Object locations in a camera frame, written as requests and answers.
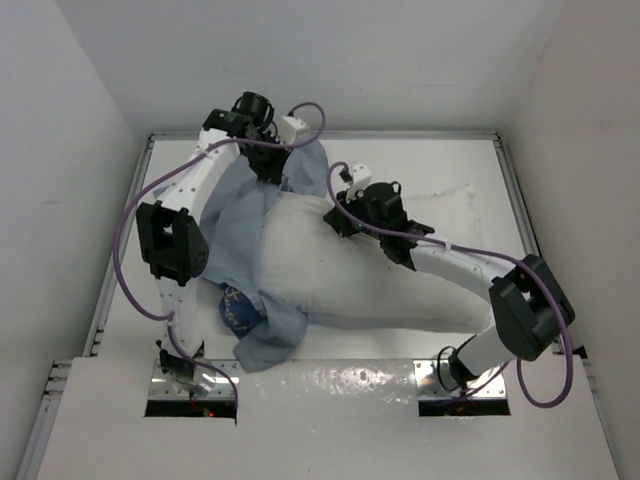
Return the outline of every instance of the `gray fabric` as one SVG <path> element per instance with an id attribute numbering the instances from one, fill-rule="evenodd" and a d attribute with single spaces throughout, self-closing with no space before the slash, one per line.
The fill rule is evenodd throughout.
<path id="1" fill-rule="evenodd" d="M 224 172 L 202 212 L 200 229 L 210 248 L 203 278 L 240 290 L 265 317 L 234 349 L 249 372 L 286 360 L 307 331 L 304 313 L 258 290 L 265 216 L 282 190 L 324 197 L 327 170 L 319 142 L 291 153 L 281 186 L 258 182 L 247 159 L 240 157 Z"/>

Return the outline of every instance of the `white table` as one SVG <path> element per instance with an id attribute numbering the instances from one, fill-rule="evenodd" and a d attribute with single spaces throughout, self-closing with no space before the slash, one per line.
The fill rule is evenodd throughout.
<path id="1" fill-rule="evenodd" d="M 522 256 L 524 240 L 531 249 L 519 193 L 496 139 L 436 137 L 342 134 L 327 136 L 323 144 L 330 161 L 363 162 L 376 178 L 398 180 L 403 194 L 472 183 L 486 246 Z M 148 168 L 139 169 L 145 182 L 184 161 L 194 145 L 163 138 L 153 143 Z M 135 226 L 123 265 L 139 300 L 159 312 Z M 104 328 L 99 355 L 73 363 L 40 480 L 616 478 L 579 359 L 574 389 L 556 409 L 528 405 L 509 369 L 511 416 L 418 417 L 411 359 L 460 344 L 466 338 L 460 334 L 311 326 L 294 355 L 297 361 L 241 375 L 237 426 L 225 419 L 145 418 L 154 342 L 162 325 L 136 314 L 119 288 L 109 301 L 110 278 L 96 314 L 98 327 Z M 218 299 L 219 293 L 203 282 L 199 315 L 206 326 L 206 354 L 231 358 L 236 339 L 221 326 Z M 549 398 L 560 389 L 563 362 L 548 353 L 527 366 L 537 396 Z"/>

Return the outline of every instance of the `white cushion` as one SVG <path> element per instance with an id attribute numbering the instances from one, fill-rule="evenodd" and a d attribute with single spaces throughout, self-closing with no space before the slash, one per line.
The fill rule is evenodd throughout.
<path id="1" fill-rule="evenodd" d="M 455 243 L 481 247 L 472 186 L 403 199 L 409 218 Z M 479 332 L 489 305 L 433 275 L 396 265 L 364 234 L 341 238 L 323 222 L 323 198 L 283 193 L 264 229 L 260 288 L 307 312 L 309 321 L 348 329 Z"/>

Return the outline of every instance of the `wall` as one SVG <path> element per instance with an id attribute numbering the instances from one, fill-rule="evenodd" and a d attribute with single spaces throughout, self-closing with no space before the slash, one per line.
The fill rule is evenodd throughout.
<path id="1" fill-rule="evenodd" d="M 0 2 L 0 479 L 82 352 L 141 139 L 52 0 Z"/>
<path id="2" fill-rule="evenodd" d="M 570 0 L 508 132 L 542 249 L 577 310 L 622 478 L 640 478 L 640 3 Z"/>
<path id="3" fill-rule="evenodd" d="M 57 0 L 138 131 L 197 130 L 244 89 L 331 128 L 497 127 L 558 0 Z"/>

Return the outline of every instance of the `white wall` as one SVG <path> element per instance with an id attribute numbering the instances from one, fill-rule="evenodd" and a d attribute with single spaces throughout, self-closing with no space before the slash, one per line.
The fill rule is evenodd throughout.
<path id="1" fill-rule="evenodd" d="M 0 479 L 82 352 L 141 139 L 53 0 L 0 2 Z"/>
<path id="2" fill-rule="evenodd" d="M 57 0 L 132 125 L 197 130 L 244 89 L 332 128 L 497 127 L 560 0 Z"/>
<path id="3" fill-rule="evenodd" d="M 640 478 L 640 2 L 570 0 L 508 134 L 574 303 L 622 478 Z"/>

